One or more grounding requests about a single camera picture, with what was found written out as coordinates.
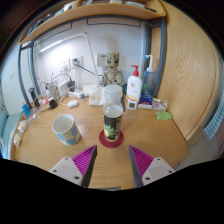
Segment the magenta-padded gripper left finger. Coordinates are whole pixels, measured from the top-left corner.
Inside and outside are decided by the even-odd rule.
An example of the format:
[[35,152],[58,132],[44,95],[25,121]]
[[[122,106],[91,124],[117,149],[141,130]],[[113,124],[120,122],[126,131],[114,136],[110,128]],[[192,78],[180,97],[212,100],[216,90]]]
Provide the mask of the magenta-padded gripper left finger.
[[73,157],[63,157],[50,173],[87,188],[97,157],[97,146],[93,145]]

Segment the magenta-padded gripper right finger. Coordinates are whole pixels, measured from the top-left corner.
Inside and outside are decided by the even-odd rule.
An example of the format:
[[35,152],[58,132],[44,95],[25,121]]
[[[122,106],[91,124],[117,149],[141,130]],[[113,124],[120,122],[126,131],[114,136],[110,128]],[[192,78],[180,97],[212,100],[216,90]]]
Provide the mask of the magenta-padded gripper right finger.
[[163,158],[153,158],[132,145],[129,146],[129,158],[137,187],[143,187],[174,173],[174,169]]

